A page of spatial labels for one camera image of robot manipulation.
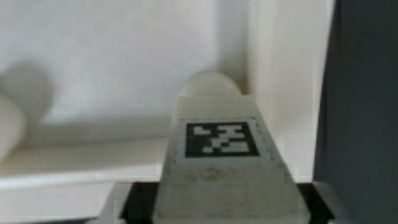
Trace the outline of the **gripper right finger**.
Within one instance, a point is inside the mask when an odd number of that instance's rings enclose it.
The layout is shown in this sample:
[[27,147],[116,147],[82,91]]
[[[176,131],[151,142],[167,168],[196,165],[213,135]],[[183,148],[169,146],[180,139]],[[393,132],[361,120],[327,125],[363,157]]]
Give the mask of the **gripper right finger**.
[[320,182],[299,183],[309,208],[309,224],[356,224],[356,218],[333,187]]

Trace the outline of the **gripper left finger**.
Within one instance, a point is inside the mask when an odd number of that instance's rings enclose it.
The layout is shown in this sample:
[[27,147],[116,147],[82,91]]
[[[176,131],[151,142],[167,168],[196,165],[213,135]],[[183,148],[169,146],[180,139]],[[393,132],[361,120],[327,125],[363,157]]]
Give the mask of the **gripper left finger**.
[[91,224],[153,224],[157,182],[118,183]]

